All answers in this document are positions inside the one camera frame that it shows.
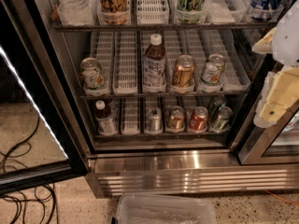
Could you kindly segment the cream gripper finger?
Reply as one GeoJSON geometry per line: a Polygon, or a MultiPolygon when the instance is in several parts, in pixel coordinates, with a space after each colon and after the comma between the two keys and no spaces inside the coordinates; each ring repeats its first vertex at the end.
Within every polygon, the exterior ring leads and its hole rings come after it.
{"type": "Polygon", "coordinates": [[[271,29],[263,38],[256,42],[251,50],[258,54],[271,54],[272,53],[272,41],[276,31],[276,27],[271,29]]]}
{"type": "Polygon", "coordinates": [[[299,68],[284,65],[269,72],[264,80],[262,98],[257,104],[253,123],[259,128],[275,125],[299,99],[299,68]]]}

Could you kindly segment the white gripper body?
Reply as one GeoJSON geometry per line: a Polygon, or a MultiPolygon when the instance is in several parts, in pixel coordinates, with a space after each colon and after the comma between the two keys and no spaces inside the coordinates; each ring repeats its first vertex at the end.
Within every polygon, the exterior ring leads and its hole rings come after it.
{"type": "Polygon", "coordinates": [[[284,65],[299,66],[299,0],[278,22],[273,42],[273,58],[284,65]]]}

